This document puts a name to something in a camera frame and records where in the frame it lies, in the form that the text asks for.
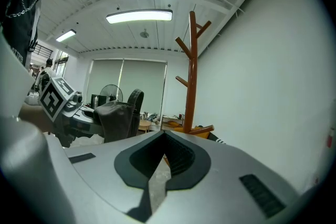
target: ceiling light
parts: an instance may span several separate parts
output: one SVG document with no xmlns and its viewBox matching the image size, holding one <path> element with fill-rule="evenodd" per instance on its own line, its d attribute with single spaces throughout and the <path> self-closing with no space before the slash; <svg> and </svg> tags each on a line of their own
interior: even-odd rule
<svg viewBox="0 0 336 224">
<path fill-rule="evenodd" d="M 172 17 L 171 9 L 137 9 L 110 14 L 106 19 L 110 24 L 115 24 L 133 20 L 172 20 Z"/>
<path fill-rule="evenodd" d="M 75 34 L 76 34 L 76 32 L 71 29 L 70 31 L 66 32 L 65 34 L 63 34 L 59 38 L 57 38 L 56 41 L 61 42 L 61 41 L 65 40 L 69 37 L 74 36 Z"/>
</svg>

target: roller shade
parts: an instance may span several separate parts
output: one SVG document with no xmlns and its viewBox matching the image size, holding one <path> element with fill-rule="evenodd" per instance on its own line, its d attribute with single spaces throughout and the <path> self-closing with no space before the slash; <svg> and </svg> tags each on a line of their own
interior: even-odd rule
<svg viewBox="0 0 336 224">
<path fill-rule="evenodd" d="M 165 62 L 125 60 L 120 89 L 124 102 L 135 89 L 144 92 L 141 112 L 160 114 L 165 76 Z"/>
<path fill-rule="evenodd" d="M 86 102 L 91 101 L 91 95 L 99 95 L 103 87 L 108 84 L 118 86 L 119 75 L 122 60 L 95 60 L 93 61 Z M 124 96 L 124 102 L 127 102 L 128 96 Z"/>
</svg>

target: black office chair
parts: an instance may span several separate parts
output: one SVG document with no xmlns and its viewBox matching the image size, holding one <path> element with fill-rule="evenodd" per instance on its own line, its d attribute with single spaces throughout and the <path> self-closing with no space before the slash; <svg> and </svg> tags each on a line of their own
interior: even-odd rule
<svg viewBox="0 0 336 224">
<path fill-rule="evenodd" d="M 144 96 L 143 91 L 139 89 L 135 89 L 131 93 L 130 97 L 128 98 L 127 103 L 134 104 L 135 108 L 134 108 L 132 121 L 131 121 L 131 125 L 128 131 L 127 138 L 137 135 L 137 131 L 139 129 L 139 124 L 140 124 L 140 110 L 141 110 L 141 105 L 143 101 L 143 96 Z"/>
</svg>

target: desk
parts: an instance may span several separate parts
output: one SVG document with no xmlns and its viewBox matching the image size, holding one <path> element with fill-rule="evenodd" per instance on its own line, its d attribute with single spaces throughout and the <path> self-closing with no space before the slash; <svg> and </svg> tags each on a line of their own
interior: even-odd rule
<svg viewBox="0 0 336 224">
<path fill-rule="evenodd" d="M 149 126 L 151 125 L 151 121 L 140 120 L 139 130 L 145 131 L 145 133 L 147 133 L 149 131 Z"/>
</svg>

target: white ceiling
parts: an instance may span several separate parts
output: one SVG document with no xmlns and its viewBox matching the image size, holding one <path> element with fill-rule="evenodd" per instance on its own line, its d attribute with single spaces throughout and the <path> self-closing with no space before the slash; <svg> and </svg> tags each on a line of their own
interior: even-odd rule
<svg viewBox="0 0 336 224">
<path fill-rule="evenodd" d="M 210 28 L 199 40 L 199 53 L 234 15 L 244 0 L 42 0 L 38 34 L 41 40 L 56 44 L 62 32 L 74 29 L 77 34 L 63 43 L 76 52 L 118 48 L 145 48 L 181 51 L 176 37 L 189 44 L 188 13 L 196 12 L 196 21 Z M 108 14 L 143 8 L 173 10 L 173 20 L 138 21 L 110 25 Z M 147 30 L 149 38 L 140 37 Z"/>
</svg>

